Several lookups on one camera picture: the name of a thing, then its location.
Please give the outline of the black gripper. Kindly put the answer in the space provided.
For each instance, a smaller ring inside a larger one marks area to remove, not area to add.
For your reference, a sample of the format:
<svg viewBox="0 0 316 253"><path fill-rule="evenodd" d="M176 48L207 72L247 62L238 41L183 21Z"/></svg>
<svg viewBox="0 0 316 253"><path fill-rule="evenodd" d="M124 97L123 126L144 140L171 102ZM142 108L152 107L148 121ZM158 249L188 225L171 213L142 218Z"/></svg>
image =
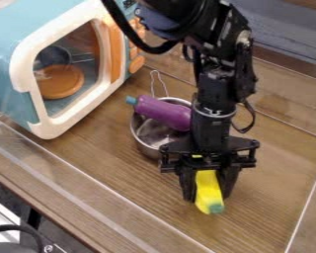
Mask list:
<svg viewBox="0 0 316 253"><path fill-rule="evenodd" d="M219 170L222 194L227 199L242 169L257 166L261 143L231 135L235 114L237 107L218 111L194 103L190 134L159 148L160 172L179 173L183 199L191 203L196 195L195 171Z"/></svg>

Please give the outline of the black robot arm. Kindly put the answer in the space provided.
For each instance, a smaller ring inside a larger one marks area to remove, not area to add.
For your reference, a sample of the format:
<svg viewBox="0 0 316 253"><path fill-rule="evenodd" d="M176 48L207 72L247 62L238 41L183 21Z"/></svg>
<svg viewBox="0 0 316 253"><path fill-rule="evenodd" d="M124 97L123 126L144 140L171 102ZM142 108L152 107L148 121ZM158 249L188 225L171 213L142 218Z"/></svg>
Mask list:
<svg viewBox="0 0 316 253"><path fill-rule="evenodd" d="M178 175L187 201L200 192L200 171L212 173L222 196L229 197L241 171L257 166L261 147L258 141L231 135L237 106L257 93L250 22L224 0L139 0L139 17L159 37L192 48L198 91L191 131L159 148L160 170Z"/></svg>

